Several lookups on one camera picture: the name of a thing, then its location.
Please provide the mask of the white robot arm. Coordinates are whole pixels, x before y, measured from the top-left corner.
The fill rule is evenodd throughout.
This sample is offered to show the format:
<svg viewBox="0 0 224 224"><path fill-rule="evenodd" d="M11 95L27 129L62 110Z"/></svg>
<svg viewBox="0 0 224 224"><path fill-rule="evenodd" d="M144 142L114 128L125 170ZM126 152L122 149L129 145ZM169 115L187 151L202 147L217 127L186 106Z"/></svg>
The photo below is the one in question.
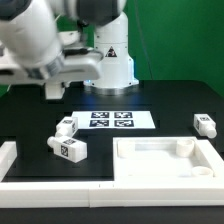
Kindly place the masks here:
<svg viewBox="0 0 224 224"><path fill-rule="evenodd" d="M105 95L137 86L126 2L0 0L0 84L41 85L48 99L72 82Z"/></svg>

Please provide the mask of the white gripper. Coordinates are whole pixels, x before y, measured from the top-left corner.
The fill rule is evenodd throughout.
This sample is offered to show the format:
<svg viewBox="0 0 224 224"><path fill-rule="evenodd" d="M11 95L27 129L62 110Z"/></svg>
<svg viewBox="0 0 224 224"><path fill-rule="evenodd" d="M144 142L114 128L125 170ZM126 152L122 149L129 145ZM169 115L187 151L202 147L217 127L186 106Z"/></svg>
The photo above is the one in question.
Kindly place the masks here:
<svg viewBox="0 0 224 224"><path fill-rule="evenodd" d="M0 56L0 84L25 85L45 83L79 82L97 80L102 76L100 61L103 54L93 48L73 48L65 50L65 61L62 71L50 78L41 79L30 77L19 64L17 64L7 48Z"/></svg>

